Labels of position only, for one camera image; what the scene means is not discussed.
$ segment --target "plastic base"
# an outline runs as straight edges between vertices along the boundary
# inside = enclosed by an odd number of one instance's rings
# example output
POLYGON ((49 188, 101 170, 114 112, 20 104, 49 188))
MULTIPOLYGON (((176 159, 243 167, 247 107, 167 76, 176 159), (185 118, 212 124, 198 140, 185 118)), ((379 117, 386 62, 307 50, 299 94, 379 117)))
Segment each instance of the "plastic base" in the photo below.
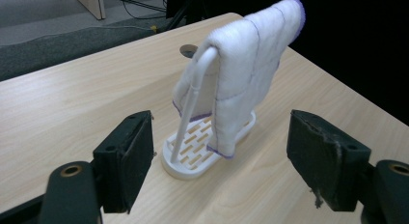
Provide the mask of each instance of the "plastic base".
MULTIPOLYGON (((256 114, 253 111, 248 123, 237 133, 235 143, 238 143, 256 122, 256 114)), ((191 180, 199 177, 217 160, 222 158, 219 154, 210 152, 206 145, 213 132, 211 129, 211 117, 207 117, 188 125, 183 142, 177 155, 177 162, 171 162, 172 151, 175 147, 177 134, 169 137, 162 149, 162 165, 174 178, 191 180)))

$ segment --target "wooden table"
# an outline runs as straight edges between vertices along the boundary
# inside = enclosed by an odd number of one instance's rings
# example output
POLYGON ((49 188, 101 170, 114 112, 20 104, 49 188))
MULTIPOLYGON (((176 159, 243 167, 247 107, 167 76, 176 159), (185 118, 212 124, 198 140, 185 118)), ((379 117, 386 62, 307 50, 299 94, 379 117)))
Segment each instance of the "wooden table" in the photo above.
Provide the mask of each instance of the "wooden table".
POLYGON ((315 207, 286 157, 290 111, 315 113, 367 145, 372 164, 407 163, 409 127, 290 48, 233 160, 188 182, 162 167, 163 142, 180 121, 171 92, 190 60, 179 48, 240 17, 224 14, 1 82, 0 212, 43 194, 55 168, 91 161, 126 116, 151 110, 158 156, 131 213, 104 213, 104 223, 360 223, 360 204, 355 212, 315 207))

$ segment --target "black object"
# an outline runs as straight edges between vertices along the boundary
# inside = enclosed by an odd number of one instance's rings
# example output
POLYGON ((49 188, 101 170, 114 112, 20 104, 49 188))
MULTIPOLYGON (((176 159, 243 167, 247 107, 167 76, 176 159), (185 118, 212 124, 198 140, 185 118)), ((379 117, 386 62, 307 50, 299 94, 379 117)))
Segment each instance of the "black object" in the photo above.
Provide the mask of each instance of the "black object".
POLYGON ((292 110, 286 152, 312 189, 319 208, 333 211, 364 205, 362 223, 409 223, 409 165, 368 163, 370 149, 315 114, 292 110))
POLYGON ((130 212, 154 157, 151 113, 125 118, 94 150, 89 163, 55 169, 46 192, 0 214, 0 223, 102 223, 104 212, 130 212))
POLYGON ((172 18, 165 31, 177 27, 186 18, 186 25, 210 18, 204 0, 168 0, 166 18, 172 18))

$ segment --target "floor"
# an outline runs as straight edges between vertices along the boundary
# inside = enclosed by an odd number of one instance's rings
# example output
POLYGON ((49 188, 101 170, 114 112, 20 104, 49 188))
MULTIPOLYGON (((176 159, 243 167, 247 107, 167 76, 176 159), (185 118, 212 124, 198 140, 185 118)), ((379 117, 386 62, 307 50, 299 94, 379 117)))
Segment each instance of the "floor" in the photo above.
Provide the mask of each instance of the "floor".
POLYGON ((78 0, 0 0, 0 46, 157 14, 166 8, 165 0, 133 0, 157 10, 124 5, 121 0, 103 1, 106 18, 98 20, 78 0))

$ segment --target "towel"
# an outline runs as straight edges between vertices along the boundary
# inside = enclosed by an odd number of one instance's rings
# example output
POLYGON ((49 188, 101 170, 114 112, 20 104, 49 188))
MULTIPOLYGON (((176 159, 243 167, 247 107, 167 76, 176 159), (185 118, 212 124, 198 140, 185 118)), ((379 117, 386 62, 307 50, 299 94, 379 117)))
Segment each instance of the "towel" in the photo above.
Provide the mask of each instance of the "towel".
POLYGON ((233 158, 236 134, 265 98, 284 50, 304 22, 301 1, 282 0, 213 30, 198 47, 173 90, 173 104, 181 116, 198 60, 215 47, 218 56, 206 70, 190 119, 212 116, 209 151, 233 158))

